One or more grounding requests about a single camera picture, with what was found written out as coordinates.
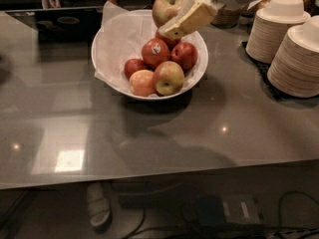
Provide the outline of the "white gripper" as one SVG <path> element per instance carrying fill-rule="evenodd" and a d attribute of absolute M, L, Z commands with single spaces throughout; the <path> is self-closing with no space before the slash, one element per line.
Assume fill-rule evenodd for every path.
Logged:
<path fill-rule="evenodd" d="M 237 9 L 255 0 L 184 0 L 177 15 L 159 27 L 159 33 L 171 40 L 192 34 L 213 21 L 223 6 Z"/>

